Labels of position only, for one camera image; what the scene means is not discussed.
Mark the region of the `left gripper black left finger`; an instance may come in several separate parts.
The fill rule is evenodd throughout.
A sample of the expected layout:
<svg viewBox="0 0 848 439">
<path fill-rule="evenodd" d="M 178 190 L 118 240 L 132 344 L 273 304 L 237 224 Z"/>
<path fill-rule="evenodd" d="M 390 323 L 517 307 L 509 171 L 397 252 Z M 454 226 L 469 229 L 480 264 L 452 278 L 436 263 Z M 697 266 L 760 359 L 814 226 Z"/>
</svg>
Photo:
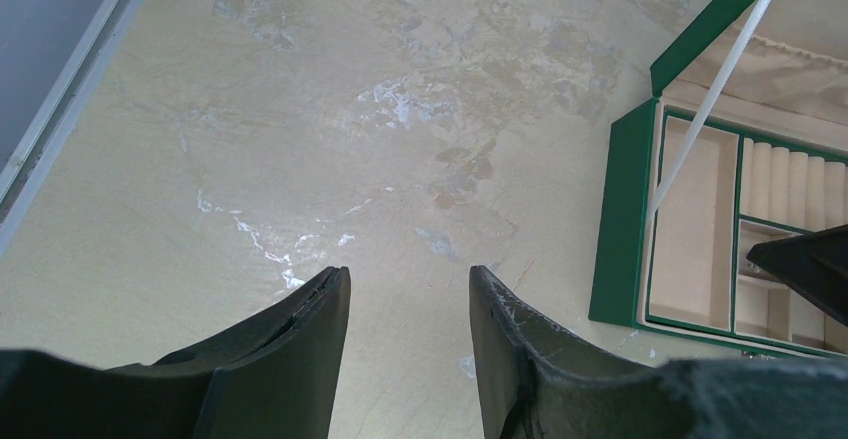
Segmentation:
<svg viewBox="0 0 848 439">
<path fill-rule="evenodd" d="M 325 438 L 351 296 L 329 267 L 280 302 L 150 365 L 1 353 L 5 438 Z"/>
</svg>

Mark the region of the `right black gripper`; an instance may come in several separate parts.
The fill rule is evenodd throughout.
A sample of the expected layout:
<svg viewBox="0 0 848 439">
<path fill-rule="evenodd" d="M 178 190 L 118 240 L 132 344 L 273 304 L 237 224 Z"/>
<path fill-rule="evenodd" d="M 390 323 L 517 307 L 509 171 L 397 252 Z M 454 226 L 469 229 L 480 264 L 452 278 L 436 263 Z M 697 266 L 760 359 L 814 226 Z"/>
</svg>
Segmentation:
<svg viewBox="0 0 848 439">
<path fill-rule="evenodd" d="M 754 245 L 746 259 L 847 324 L 847 227 Z"/>
</svg>

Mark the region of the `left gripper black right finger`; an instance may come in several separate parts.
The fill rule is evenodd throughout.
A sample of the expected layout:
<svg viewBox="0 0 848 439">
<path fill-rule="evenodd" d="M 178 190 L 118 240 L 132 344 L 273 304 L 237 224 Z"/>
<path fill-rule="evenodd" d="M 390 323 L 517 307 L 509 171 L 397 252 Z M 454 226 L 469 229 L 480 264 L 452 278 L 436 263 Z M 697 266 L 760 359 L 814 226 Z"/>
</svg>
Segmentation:
<svg viewBox="0 0 848 439">
<path fill-rule="evenodd" d="M 469 318 L 488 438 L 843 438 L 847 364 L 678 359 L 650 367 L 585 341 L 469 272 Z"/>
</svg>

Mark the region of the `green jewelry box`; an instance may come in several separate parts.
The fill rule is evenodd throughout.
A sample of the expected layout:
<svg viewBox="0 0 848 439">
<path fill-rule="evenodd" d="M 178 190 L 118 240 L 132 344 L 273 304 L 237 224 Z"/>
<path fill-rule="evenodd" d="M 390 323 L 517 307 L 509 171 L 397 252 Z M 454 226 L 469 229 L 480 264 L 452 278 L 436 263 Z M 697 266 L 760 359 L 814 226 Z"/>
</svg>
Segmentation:
<svg viewBox="0 0 848 439">
<path fill-rule="evenodd" d="M 711 0 L 611 126 L 588 316 L 767 355 L 847 353 L 847 284 L 753 262 L 847 225 L 847 0 Z"/>
</svg>

